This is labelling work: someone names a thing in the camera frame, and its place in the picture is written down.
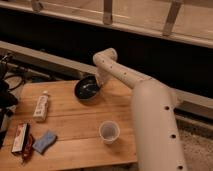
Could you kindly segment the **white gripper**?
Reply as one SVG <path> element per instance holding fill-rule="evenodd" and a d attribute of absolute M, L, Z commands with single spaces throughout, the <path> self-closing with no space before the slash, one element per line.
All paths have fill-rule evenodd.
<path fill-rule="evenodd" d="M 105 70 L 101 68 L 97 69 L 96 80 L 100 87 L 106 84 L 109 79 L 110 79 L 110 74 L 108 72 L 106 72 Z"/>

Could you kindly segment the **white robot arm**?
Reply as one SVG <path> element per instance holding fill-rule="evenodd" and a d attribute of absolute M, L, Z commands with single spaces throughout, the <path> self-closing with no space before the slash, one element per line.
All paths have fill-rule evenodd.
<path fill-rule="evenodd" d="M 132 89 L 131 113 L 139 171 L 188 171 L 174 109 L 179 100 L 174 89 L 157 79 L 117 63 L 113 48 L 97 52 L 98 83 L 108 74 Z"/>

